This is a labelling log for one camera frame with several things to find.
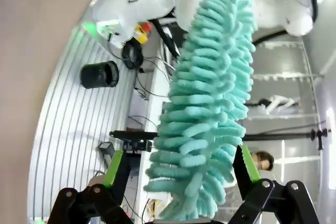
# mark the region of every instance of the green gripper pad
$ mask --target green gripper pad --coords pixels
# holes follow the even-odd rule
[[[121,163],[122,154],[122,151],[115,151],[112,157],[111,164],[105,174],[104,185],[106,187],[111,187],[111,185],[113,185],[115,176]]]
[[[233,168],[241,198],[245,200],[252,184],[260,180],[258,169],[246,146],[240,145],[237,147]]]
[[[120,150],[115,151],[105,174],[103,185],[110,189],[110,193],[118,205],[122,204],[130,171],[127,154]]]
[[[259,171],[254,164],[254,161],[251,156],[251,152],[248,150],[247,146],[242,145],[243,158],[247,168],[247,173],[250,176],[252,183],[255,183],[261,179]]]

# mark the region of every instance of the black device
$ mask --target black device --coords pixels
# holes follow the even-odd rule
[[[150,152],[152,150],[152,142],[148,140],[153,140],[155,136],[151,134],[152,138],[142,138],[143,132],[135,132],[135,131],[111,131],[109,133],[110,136],[118,138],[124,141],[123,149],[125,151],[146,151]]]
[[[319,224],[302,182],[294,180],[285,186],[269,179],[252,182],[240,146],[233,167],[244,202],[229,224],[254,224],[263,211],[274,212],[280,224]],[[101,217],[106,224],[133,224],[120,204],[113,189],[102,184],[92,185],[81,192],[64,188],[57,196],[48,224],[88,224],[92,217]],[[206,223],[220,222],[212,220]]]
[[[106,165],[106,167],[110,166],[112,157],[115,153],[115,149],[113,147],[112,142],[103,142],[101,144],[99,144],[98,149],[100,151],[100,153],[103,155],[104,157],[104,163]]]
[[[268,134],[260,133],[260,134],[245,134],[242,138],[243,142],[245,141],[276,141],[276,140],[296,140],[299,138],[308,138],[314,141],[316,138],[318,139],[318,150],[323,150],[322,145],[322,137],[327,137],[328,133],[331,132],[330,129],[312,129],[310,132],[299,132],[299,133],[275,133]],[[119,138],[122,140],[153,140],[158,136],[157,132],[127,132],[127,131],[113,131],[110,132],[111,136],[115,138]]]
[[[119,81],[119,69],[114,61],[87,64],[80,70],[80,83],[86,89],[113,88]]]
[[[130,39],[122,48],[121,57],[128,69],[139,69],[143,63],[141,44],[134,38]]]

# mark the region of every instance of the corrugated white wall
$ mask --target corrugated white wall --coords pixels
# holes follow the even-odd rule
[[[81,67],[108,60],[118,65],[117,86],[83,88]],[[60,189],[83,190],[97,170],[105,170],[97,146],[109,139],[111,130],[125,128],[134,82],[134,71],[114,59],[84,29],[73,29],[37,126],[28,187],[30,219],[47,219]]]

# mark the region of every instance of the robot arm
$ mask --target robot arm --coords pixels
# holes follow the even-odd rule
[[[257,26],[283,27],[290,35],[303,36],[313,27],[311,0],[250,0]],[[188,31],[200,0],[98,0],[93,5],[93,19],[105,38],[122,48],[130,40],[139,22],[165,16],[175,8],[176,22]]]
[[[187,30],[200,0],[98,0],[93,5],[93,19],[103,37],[110,33],[112,43],[122,48],[130,40],[139,22],[168,14],[174,7],[177,24]]]

